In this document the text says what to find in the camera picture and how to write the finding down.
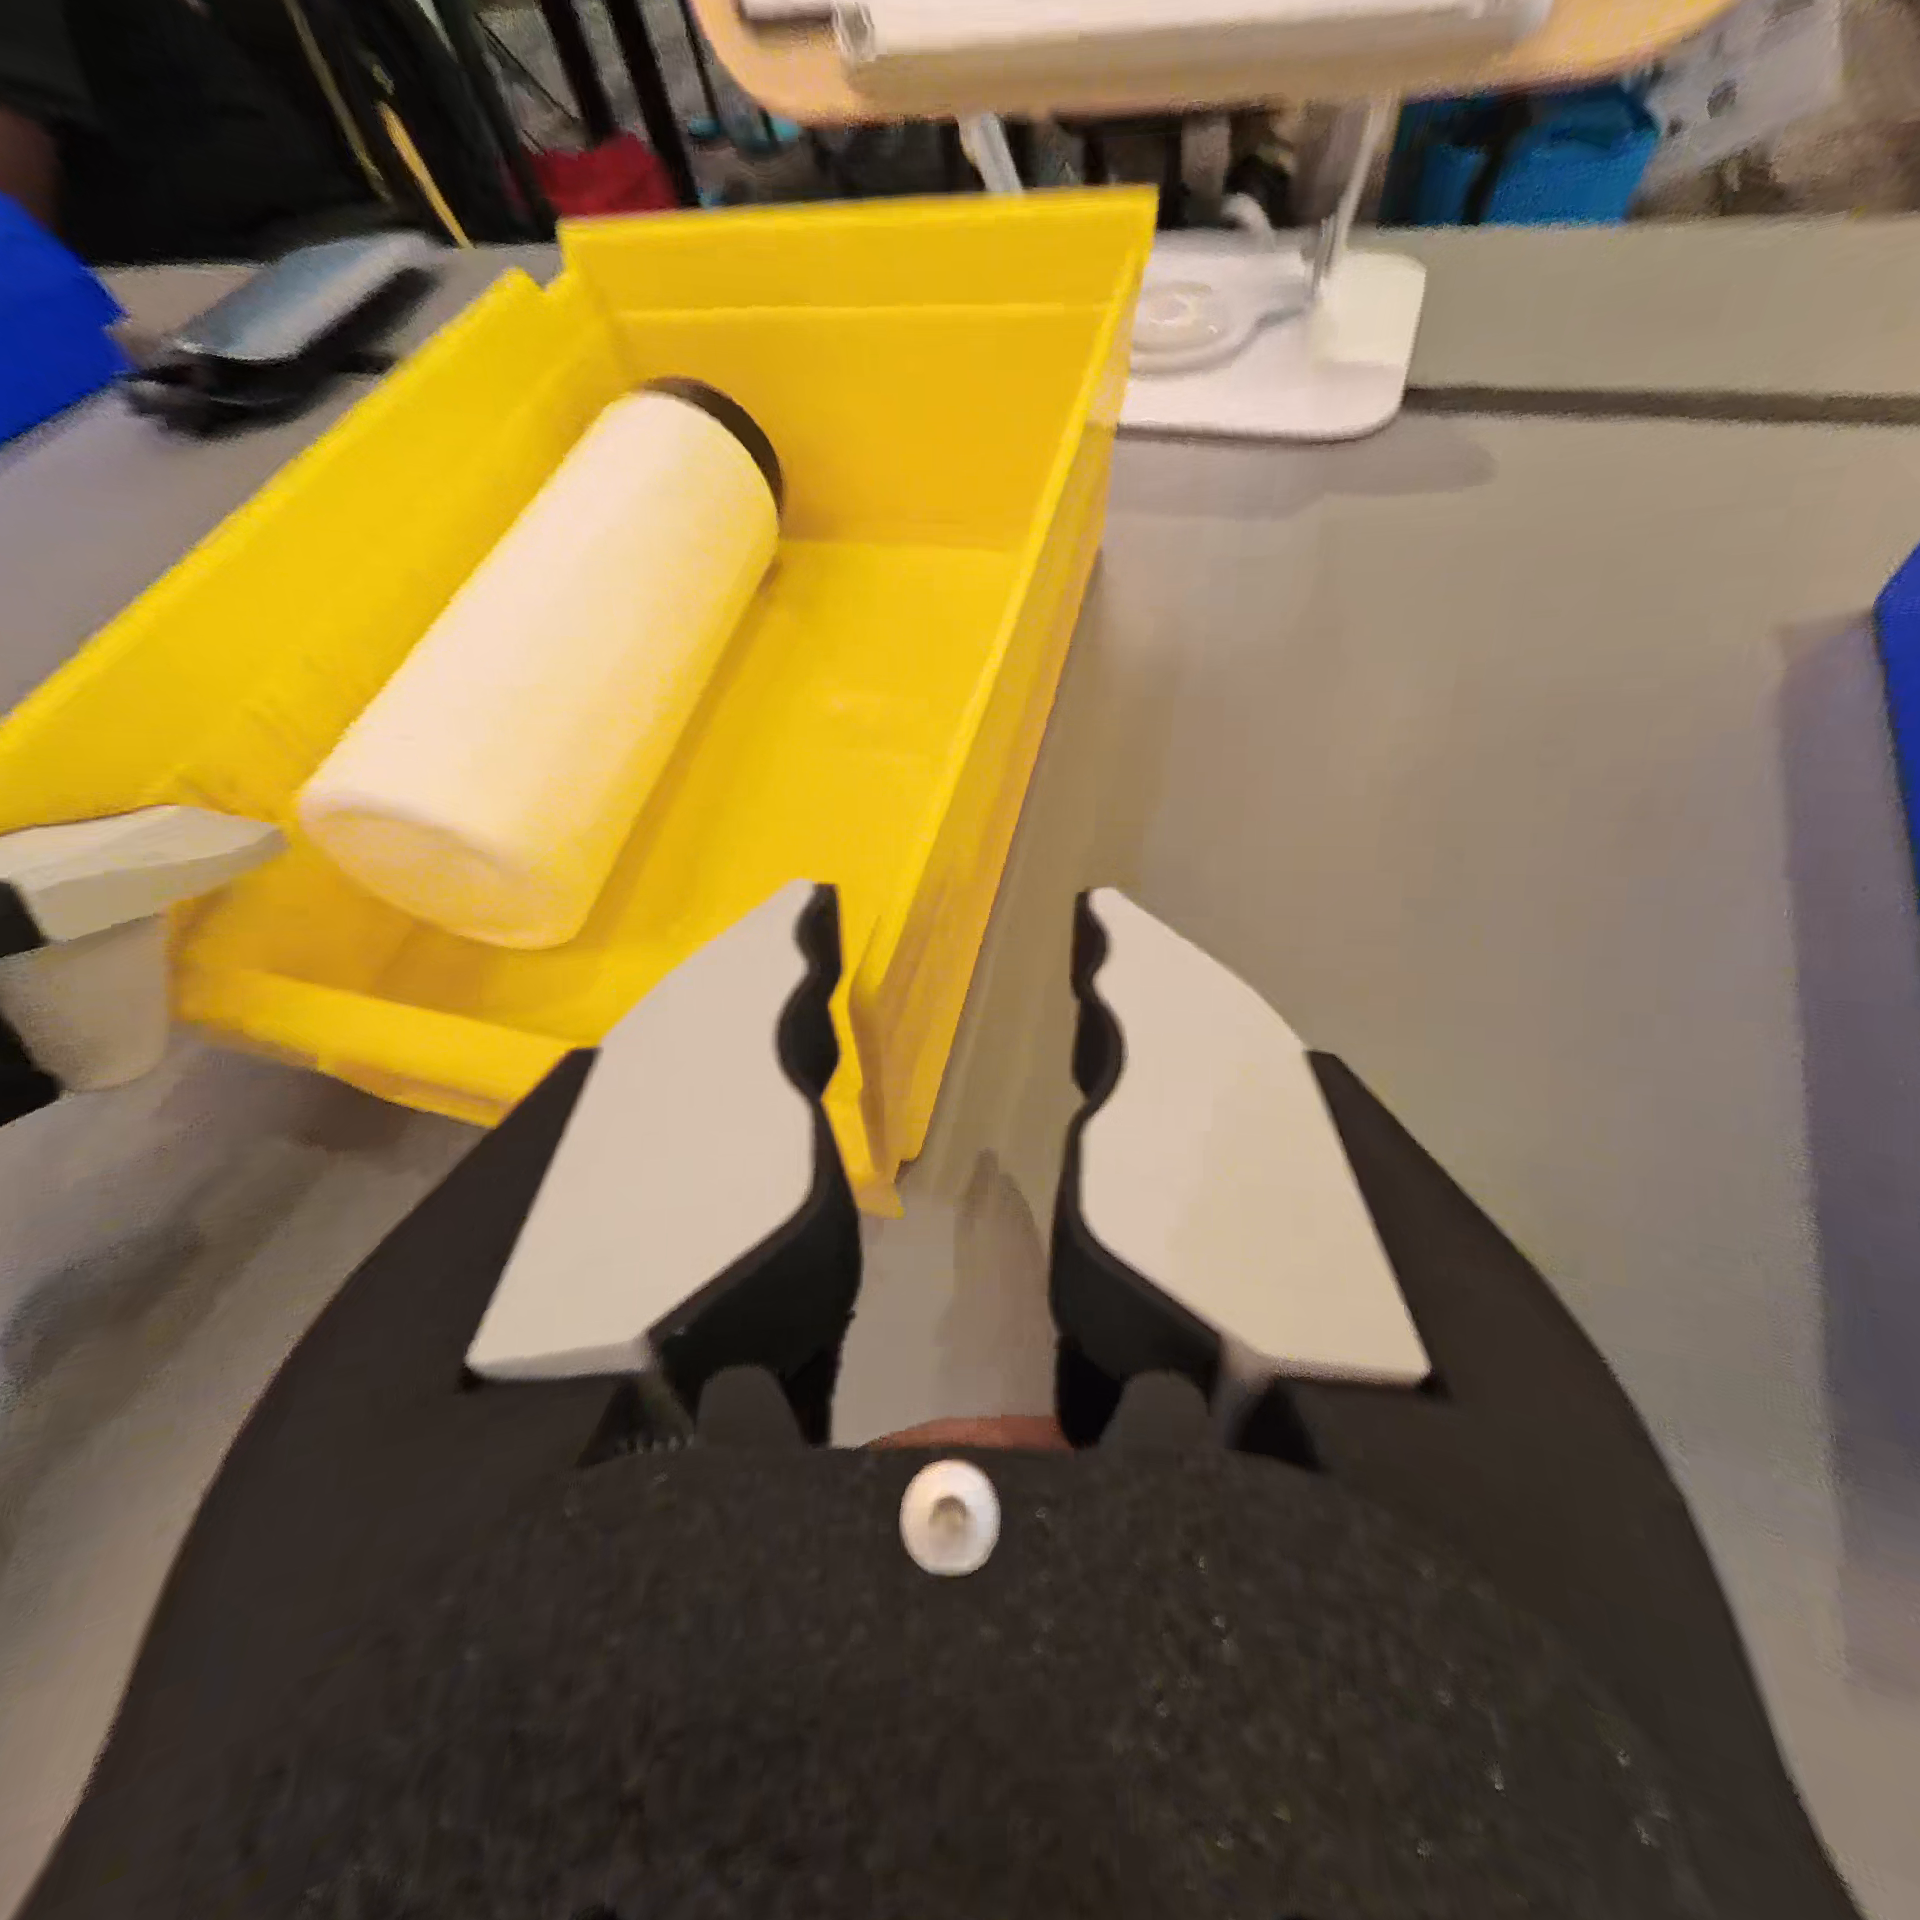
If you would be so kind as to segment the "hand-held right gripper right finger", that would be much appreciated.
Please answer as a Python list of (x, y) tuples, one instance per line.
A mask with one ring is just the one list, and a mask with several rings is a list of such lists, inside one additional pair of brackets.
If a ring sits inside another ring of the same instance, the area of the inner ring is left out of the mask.
[(1428, 1392), (1434, 1358), (1339, 1135), (1323, 1058), (1120, 889), (1074, 903), (1056, 1417), (1093, 1448), (1137, 1380), (1212, 1427), (1283, 1427), (1292, 1383)]

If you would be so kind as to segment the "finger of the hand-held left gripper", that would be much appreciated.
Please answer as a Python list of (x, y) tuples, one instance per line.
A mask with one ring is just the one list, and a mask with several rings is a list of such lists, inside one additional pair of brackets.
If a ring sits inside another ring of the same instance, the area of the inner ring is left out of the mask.
[(174, 915), (289, 851), (270, 822), (140, 808), (2, 837), (2, 1090), (114, 1090), (170, 1050)]

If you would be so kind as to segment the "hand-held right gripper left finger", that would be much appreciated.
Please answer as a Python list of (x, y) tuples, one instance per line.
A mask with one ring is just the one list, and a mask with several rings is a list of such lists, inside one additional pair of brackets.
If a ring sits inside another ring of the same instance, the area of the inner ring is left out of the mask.
[(789, 1422), (828, 1445), (863, 1287), (827, 1114), (843, 907), (787, 882), (591, 1053), (467, 1344), (482, 1387), (611, 1383), (648, 1436)]

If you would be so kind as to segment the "white plastic bottle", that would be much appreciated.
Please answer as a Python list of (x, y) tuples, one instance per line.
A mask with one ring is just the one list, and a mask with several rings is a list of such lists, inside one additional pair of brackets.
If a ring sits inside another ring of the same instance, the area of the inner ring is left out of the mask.
[(611, 401), (305, 785), (305, 839), (458, 941), (566, 949), (776, 549), (720, 425)]

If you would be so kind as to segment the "yellow plastic bin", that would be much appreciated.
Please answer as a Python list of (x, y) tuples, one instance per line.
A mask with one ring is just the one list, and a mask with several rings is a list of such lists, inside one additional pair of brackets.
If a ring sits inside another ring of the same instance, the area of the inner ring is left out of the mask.
[(175, 1015), (500, 1124), (783, 882), (836, 886), (827, 1114), (894, 1213), (1106, 521), (1149, 190), (570, 223), (2, 722), (2, 829), (293, 795), (615, 396), (692, 375), (783, 466), (772, 583), (588, 929), (502, 955), (290, 847), (185, 912)]

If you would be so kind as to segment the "black bottle lid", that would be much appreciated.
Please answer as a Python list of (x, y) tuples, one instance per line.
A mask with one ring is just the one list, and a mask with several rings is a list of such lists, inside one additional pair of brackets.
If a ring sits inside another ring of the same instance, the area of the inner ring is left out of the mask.
[(704, 380), (692, 380), (692, 375), (661, 375), (661, 380), (648, 380), (643, 387), (635, 390), (636, 399), (668, 399), (679, 401), (692, 411), (698, 411), (701, 417), (710, 417), (713, 425), (720, 425), (754, 463), (758, 477), (766, 486), (766, 497), (775, 503), (775, 514), (783, 517), (783, 466), (779, 466), (779, 454), (772, 446), (766, 433), (758, 425), (758, 417), (729, 393), (710, 387)]

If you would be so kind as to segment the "grey and black pouch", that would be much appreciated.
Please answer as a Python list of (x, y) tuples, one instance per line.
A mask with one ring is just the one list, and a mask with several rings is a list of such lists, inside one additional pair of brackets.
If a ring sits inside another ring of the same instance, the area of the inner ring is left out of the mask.
[(299, 244), (168, 334), (117, 384), (126, 409), (189, 437), (305, 414), (346, 380), (397, 365), (392, 348), (449, 248), (389, 230)]

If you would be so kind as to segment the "printed cardboard box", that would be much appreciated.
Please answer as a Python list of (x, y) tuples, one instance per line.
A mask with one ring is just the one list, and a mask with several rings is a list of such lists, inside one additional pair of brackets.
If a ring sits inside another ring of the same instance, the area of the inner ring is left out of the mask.
[(1658, 128), (1645, 182), (1771, 150), (1841, 94), (1841, 5), (1736, 5), (1644, 79)]

